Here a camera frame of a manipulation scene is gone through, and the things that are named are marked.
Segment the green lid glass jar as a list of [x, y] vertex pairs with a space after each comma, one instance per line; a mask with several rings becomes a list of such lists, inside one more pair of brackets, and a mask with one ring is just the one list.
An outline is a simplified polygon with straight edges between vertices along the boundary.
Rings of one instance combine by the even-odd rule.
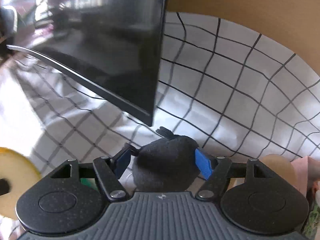
[[94, 189], [94, 190], [96, 190], [96, 191], [99, 190], [98, 187], [97, 187], [97, 185], [96, 185], [96, 182], [95, 182], [95, 179], [94, 179], [94, 178], [81, 178], [81, 179], [80, 179], [80, 183], [81, 183], [82, 185], [85, 185], [85, 186], [87, 186], [87, 187], [90, 187], [90, 188], [92, 188], [92, 189]]

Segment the white grid tablecloth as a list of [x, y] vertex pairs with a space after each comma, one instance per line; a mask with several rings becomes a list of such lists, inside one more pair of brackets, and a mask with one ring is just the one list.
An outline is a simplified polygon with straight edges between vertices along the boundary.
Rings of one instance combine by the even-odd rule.
[[[1, 147], [28, 158], [42, 178], [20, 196], [21, 239], [303, 239], [306, 197], [259, 159], [319, 157], [319, 78], [263, 34], [216, 17], [168, 13], [152, 125], [56, 68], [10, 50], [1, 66]], [[119, 182], [130, 195], [108, 201], [93, 160], [126, 143], [161, 139], [161, 126], [231, 159], [219, 201], [186, 191], [142, 192], [132, 165]], [[82, 185], [94, 178], [98, 191]]]

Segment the black plush toy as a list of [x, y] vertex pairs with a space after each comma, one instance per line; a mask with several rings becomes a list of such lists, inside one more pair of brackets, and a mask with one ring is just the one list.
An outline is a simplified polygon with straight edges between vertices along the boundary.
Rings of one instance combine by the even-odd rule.
[[138, 150], [132, 165], [133, 181], [142, 192], [186, 191], [200, 174], [195, 164], [198, 143], [161, 126], [162, 136]]

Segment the black monitor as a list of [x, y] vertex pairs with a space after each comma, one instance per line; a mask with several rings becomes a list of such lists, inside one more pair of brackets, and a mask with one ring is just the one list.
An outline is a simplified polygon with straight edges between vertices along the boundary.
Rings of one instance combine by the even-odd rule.
[[10, 50], [152, 125], [166, 0], [1, 0]]

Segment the yellow round plush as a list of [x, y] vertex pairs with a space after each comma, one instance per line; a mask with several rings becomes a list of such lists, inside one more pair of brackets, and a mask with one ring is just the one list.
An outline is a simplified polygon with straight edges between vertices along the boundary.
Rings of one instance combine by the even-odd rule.
[[1, 216], [16, 220], [20, 196], [42, 178], [36, 166], [25, 156], [1, 148]]

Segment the floral label clear jar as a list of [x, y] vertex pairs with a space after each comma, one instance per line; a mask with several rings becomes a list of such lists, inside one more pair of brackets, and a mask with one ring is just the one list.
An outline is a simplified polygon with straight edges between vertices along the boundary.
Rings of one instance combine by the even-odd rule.
[[298, 189], [297, 176], [293, 165], [283, 156], [269, 154], [259, 159], [272, 171], [276, 172], [281, 178], [285, 179], [290, 185]]

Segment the pink cardboard box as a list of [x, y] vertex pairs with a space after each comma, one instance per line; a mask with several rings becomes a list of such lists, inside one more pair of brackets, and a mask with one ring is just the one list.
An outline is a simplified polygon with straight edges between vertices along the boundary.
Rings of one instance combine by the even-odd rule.
[[291, 162], [296, 173], [296, 188], [305, 197], [313, 183], [319, 180], [319, 160], [303, 157]]

